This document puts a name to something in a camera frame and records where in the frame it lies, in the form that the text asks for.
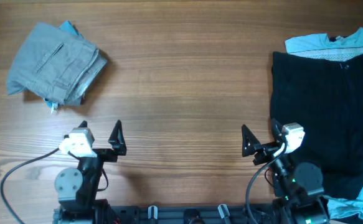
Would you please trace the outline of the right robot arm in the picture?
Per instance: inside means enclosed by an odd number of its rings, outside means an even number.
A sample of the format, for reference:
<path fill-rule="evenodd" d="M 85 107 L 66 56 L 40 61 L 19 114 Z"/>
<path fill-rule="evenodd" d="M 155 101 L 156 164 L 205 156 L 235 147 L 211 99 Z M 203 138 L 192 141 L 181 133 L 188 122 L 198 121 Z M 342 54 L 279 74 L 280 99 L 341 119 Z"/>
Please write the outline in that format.
<path fill-rule="evenodd" d="M 288 159 L 288 155 L 301 146 L 304 127 L 298 123 L 282 125 L 272 119 L 274 141 L 266 144 L 262 144 L 247 125 L 242 125 L 241 130 L 242 156 L 254 156 L 253 163 L 261 166 L 250 179 L 245 193 L 248 221 L 257 223 L 249 202 L 251 188 L 259 174 L 270 169 L 275 173 L 273 185 L 281 191 L 271 205 L 272 223 L 329 223 L 321 169 L 310 162 L 295 164 Z"/>

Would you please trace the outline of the black shorts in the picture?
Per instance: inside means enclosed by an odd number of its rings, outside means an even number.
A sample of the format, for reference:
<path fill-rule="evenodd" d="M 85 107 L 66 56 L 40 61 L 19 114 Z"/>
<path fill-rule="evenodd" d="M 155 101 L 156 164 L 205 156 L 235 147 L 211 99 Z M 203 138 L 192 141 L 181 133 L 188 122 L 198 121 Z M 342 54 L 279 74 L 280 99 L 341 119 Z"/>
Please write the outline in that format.
<path fill-rule="evenodd" d="M 305 131 L 293 161 L 321 168 L 326 195 L 363 188 L 363 54 L 345 62 L 273 53 L 270 116 Z"/>

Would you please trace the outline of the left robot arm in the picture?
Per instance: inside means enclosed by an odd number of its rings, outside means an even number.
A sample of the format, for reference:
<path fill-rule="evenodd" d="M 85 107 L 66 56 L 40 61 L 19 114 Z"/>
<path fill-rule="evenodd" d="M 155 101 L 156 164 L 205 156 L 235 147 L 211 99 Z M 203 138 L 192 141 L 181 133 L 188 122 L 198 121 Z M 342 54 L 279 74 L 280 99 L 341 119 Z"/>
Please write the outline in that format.
<path fill-rule="evenodd" d="M 121 223 L 106 199 L 96 199 L 101 177 L 107 177 L 103 165 L 126 155 L 122 124 L 118 120 L 108 143 L 109 148 L 93 148 L 95 138 L 83 121 L 64 137 L 59 145 L 63 154 L 78 161 L 76 168 L 66 168 L 57 175 L 54 187 L 60 207 L 54 210 L 53 223 Z"/>

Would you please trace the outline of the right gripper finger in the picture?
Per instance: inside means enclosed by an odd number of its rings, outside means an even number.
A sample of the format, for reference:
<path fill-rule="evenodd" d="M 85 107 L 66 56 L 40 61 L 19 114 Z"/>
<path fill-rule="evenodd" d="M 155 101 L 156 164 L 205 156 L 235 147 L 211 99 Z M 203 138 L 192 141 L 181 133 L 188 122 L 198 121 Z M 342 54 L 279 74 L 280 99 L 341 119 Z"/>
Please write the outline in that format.
<path fill-rule="evenodd" d="M 254 155 L 261 148 L 261 143 L 245 124 L 242 125 L 242 139 L 243 157 Z"/>
<path fill-rule="evenodd" d="M 271 133 L 273 135 L 274 140 L 282 140 L 283 134 L 282 134 L 282 125 L 275 119 L 271 119 Z"/>

